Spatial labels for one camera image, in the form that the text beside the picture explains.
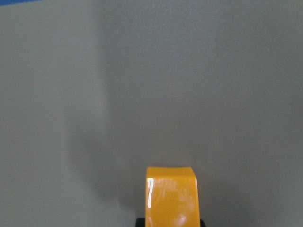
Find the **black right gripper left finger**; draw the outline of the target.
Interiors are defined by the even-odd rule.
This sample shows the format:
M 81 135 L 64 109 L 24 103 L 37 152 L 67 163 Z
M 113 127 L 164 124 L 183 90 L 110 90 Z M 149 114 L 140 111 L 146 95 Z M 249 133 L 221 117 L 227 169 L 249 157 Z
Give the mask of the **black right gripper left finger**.
M 137 218 L 135 227 L 145 227 L 145 218 Z

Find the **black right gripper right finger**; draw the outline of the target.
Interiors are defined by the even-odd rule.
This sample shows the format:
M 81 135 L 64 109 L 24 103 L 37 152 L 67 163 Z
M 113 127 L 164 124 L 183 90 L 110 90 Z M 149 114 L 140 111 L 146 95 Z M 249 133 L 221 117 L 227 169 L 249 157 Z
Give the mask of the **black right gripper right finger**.
M 200 227 L 205 227 L 205 223 L 202 219 L 200 220 Z

